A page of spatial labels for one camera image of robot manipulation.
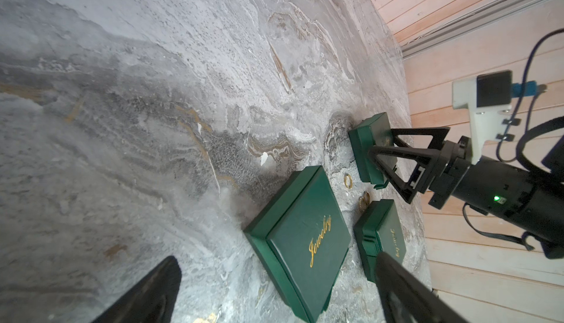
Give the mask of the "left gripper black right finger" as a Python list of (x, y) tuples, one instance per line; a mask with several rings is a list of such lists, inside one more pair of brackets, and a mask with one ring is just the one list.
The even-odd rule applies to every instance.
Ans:
[(387, 322), (466, 321), (385, 252), (376, 259), (375, 283)]

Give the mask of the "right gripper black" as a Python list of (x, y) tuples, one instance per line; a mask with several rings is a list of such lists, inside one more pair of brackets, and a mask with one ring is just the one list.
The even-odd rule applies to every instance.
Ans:
[[(428, 204), (441, 210), (471, 166), (471, 139), (462, 136), (457, 143), (445, 140), (450, 127), (392, 128), (390, 147), (375, 146), (369, 158), (387, 177), (389, 183), (407, 203), (412, 203), (416, 193), (432, 191)], [(429, 136), (426, 149), (411, 147), (404, 136)], [(408, 181), (404, 181), (388, 163), (401, 158), (417, 163)]]

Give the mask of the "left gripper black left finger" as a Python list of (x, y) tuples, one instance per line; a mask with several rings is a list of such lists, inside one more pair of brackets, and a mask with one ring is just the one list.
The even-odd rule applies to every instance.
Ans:
[(95, 322), (171, 322), (182, 271), (170, 255), (104, 311)]

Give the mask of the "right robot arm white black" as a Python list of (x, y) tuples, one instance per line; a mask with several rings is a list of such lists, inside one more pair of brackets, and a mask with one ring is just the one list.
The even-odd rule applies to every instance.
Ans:
[(520, 168), (489, 157), (471, 162), (471, 139), (445, 139), (448, 128), (393, 128), (390, 146), (373, 146), (368, 159), (386, 176), (405, 202), (432, 191), (429, 205), (442, 209), (450, 197), (483, 214), (492, 214), (519, 228), (520, 237), (482, 232), (532, 251), (532, 236), (548, 259), (563, 258), (563, 143), (543, 159), (543, 169), (524, 155), (532, 139), (563, 128), (563, 118), (542, 123), (518, 142)]

